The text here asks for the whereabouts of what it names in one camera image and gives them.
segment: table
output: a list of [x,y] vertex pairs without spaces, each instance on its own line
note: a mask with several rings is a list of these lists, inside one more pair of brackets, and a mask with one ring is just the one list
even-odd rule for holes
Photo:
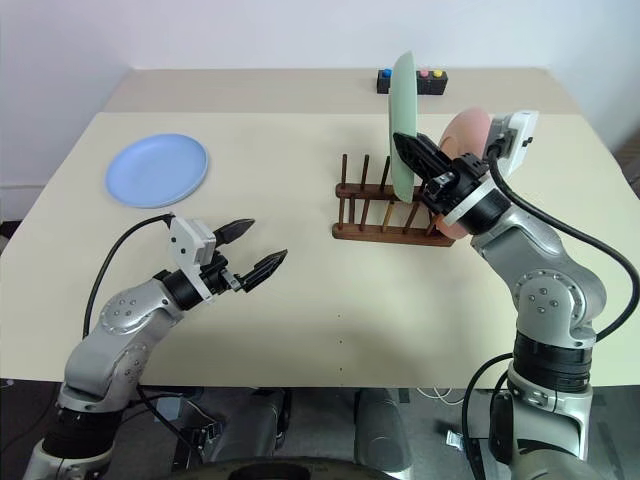
[[[142,73],[147,82],[149,75]],[[468,239],[435,248],[331,237],[341,154],[359,159],[369,153],[370,178],[380,178],[388,148],[383,112],[273,113],[266,100],[254,105],[257,113],[243,111],[241,101],[241,113],[178,111],[179,105],[164,112],[148,105],[145,111],[141,101],[138,111],[116,111],[126,107],[123,92],[132,98],[130,81],[93,119],[0,259],[3,377],[62,379],[104,255],[133,223],[168,210],[211,227],[255,218],[244,237],[223,247],[234,272],[244,273],[282,248],[289,255],[250,294],[228,292],[188,312],[154,351],[145,384],[462,387],[483,361],[512,348],[516,315],[507,287]],[[372,95],[372,102],[377,99]],[[532,103],[541,105],[535,98]],[[640,204],[574,104],[567,100],[565,107],[564,113],[541,108],[535,141],[511,184],[638,265]],[[439,138],[452,113],[420,115],[420,131]],[[184,133],[205,145],[211,166],[204,183],[167,209],[116,203],[103,186],[110,160],[129,143],[159,132]],[[359,178],[360,165],[350,163],[349,178]],[[392,224],[400,224],[407,210],[396,208]],[[426,222],[420,213],[416,222]],[[370,218],[382,214],[372,204]],[[625,274],[588,246],[572,239],[565,245],[607,287],[607,307],[596,322],[603,328],[627,300]],[[156,225],[121,248],[98,294],[94,320],[111,295],[175,268],[167,246],[166,229]],[[633,367],[639,320],[636,313],[596,347],[594,385],[640,383]],[[480,386],[492,385],[499,373],[488,374]]]

